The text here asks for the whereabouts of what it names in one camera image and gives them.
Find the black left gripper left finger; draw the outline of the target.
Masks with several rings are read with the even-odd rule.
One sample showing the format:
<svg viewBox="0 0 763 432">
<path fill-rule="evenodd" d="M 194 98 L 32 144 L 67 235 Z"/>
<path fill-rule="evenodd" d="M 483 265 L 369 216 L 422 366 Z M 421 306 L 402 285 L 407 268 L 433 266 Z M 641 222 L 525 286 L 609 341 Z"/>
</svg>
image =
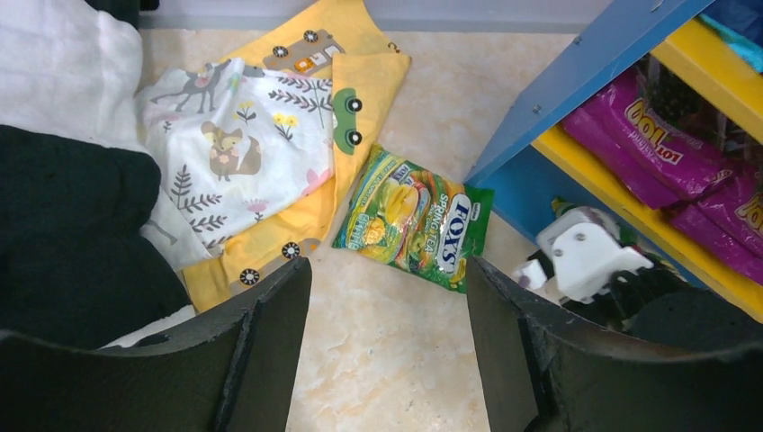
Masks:
<svg viewBox="0 0 763 432">
<path fill-rule="evenodd" d="M 310 303 L 298 257 L 131 347 L 1 334 L 4 431 L 283 431 Z"/>
</svg>

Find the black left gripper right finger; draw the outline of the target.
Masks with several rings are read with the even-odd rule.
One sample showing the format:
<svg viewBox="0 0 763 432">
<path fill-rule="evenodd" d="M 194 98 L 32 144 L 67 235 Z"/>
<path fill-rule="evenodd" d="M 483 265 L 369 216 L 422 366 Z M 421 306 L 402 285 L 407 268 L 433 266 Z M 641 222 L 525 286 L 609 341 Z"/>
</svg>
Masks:
<svg viewBox="0 0 763 432">
<path fill-rule="evenodd" d="M 494 431 L 759 431 L 762 344 L 691 351 L 602 327 L 481 258 L 467 302 Z"/>
</svg>

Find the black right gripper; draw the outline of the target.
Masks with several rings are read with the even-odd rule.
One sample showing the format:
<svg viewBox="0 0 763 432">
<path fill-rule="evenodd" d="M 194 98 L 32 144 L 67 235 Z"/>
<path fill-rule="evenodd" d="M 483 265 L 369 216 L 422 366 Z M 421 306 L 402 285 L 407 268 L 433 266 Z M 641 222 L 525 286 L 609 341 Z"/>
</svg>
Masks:
<svg viewBox="0 0 763 432">
<path fill-rule="evenodd" d="M 621 271 L 584 304 L 562 306 L 603 327 L 654 343 L 754 343 L 762 324 L 713 292 L 664 268 Z"/>
</svg>

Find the green yellow candy bag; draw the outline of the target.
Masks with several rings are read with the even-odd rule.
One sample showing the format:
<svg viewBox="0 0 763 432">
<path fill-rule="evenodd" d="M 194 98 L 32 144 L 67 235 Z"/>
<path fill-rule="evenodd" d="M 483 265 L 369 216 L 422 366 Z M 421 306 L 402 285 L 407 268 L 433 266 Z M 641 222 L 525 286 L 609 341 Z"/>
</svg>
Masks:
<svg viewBox="0 0 763 432">
<path fill-rule="evenodd" d="M 483 253 L 493 200 L 490 189 L 375 144 L 332 246 L 465 293 L 466 264 Z"/>
</svg>

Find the purple candy bag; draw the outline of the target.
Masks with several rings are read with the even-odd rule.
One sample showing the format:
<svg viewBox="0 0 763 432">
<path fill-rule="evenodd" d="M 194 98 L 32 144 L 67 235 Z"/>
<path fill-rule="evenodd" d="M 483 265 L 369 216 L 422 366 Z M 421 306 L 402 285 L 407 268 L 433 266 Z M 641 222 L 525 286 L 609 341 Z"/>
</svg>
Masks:
<svg viewBox="0 0 763 432">
<path fill-rule="evenodd" d="M 740 171 L 710 143 L 664 121 L 651 106 L 645 76 L 634 67 L 568 114 L 561 126 L 653 210 L 697 200 Z"/>
<path fill-rule="evenodd" d="M 754 172 L 686 205 L 671 224 L 732 270 L 762 283 L 762 194 Z"/>
</svg>

